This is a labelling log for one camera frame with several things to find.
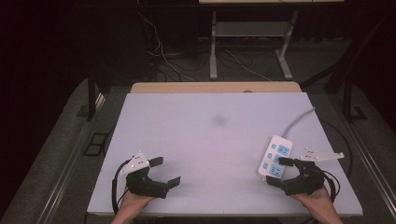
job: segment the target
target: power strip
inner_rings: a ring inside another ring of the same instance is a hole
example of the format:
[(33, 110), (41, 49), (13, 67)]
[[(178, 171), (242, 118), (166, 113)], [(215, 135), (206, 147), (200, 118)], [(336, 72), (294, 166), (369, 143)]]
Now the power strip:
[(292, 146), (293, 143), (288, 139), (277, 135), (272, 137), (259, 167), (259, 175), (262, 176), (263, 182), (266, 182), (265, 177), (268, 175), (279, 179), (282, 177), (285, 166), (279, 164), (279, 158), (288, 158)]

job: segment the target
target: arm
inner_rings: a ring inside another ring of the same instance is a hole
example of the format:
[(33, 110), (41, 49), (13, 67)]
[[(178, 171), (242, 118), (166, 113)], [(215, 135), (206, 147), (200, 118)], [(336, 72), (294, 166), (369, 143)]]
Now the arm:
[(130, 191), (125, 193), (119, 212), (114, 217), (112, 224), (132, 224), (134, 218), (139, 215), (140, 211), (146, 207), (154, 198), (147, 196), (138, 196)]
[(324, 224), (342, 224), (341, 218), (335, 211), (330, 199), (329, 192), (323, 186), (322, 189), (318, 189), (314, 193), (307, 194), (295, 194), (291, 195), (291, 198), (300, 201), (308, 212), (320, 223)]

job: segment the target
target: white mounting plate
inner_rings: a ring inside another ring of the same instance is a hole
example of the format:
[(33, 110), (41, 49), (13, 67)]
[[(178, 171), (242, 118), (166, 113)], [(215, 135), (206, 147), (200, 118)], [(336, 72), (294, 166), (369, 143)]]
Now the white mounting plate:
[(327, 151), (317, 151), (305, 149), (300, 156), (300, 161), (329, 161), (344, 158), (344, 153), (333, 153)]
[(149, 166), (149, 160), (142, 152), (136, 153), (121, 170), (120, 175), (128, 175)]

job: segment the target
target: white tabletop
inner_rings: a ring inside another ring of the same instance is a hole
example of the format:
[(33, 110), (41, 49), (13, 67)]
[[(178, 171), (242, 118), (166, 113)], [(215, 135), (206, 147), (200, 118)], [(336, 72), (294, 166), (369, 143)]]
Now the white tabletop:
[[(307, 211), (285, 193), (261, 182), (256, 171), (271, 137), (281, 135), (312, 108), (305, 93), (131, 93), (92, 195), (89, 213), (112, 214), (111, 180), (117, 168), (139, 150), (164, 157), (148, 176), (166, 182), (180, 176), (180, 186), (157, 199), (142, 216), (299, 216)], [(315, 113), (288, 135), (291, 158), (305, 147), (332, 151)], [(341, 192), (334, 206), (340, 216), (362, 215), (361, 205), (338, 161), (317, 166), (335, 175)], [(287, 168), (283, 179), (297, 176)], [(119, 196), (125, 176), (119, 176)]]

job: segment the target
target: person's right hand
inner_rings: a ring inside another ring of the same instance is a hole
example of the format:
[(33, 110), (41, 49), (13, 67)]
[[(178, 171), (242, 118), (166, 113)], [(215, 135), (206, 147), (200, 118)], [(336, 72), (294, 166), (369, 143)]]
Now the person's right hand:
[(339, 224), (343, 223), (341, 218), (332, 205), (329, 192), (323, 186), (310, 195), (295, 194), (290, 195), (291, 198), (298, 200), (308, 210), (308, 212), (320, 223)]

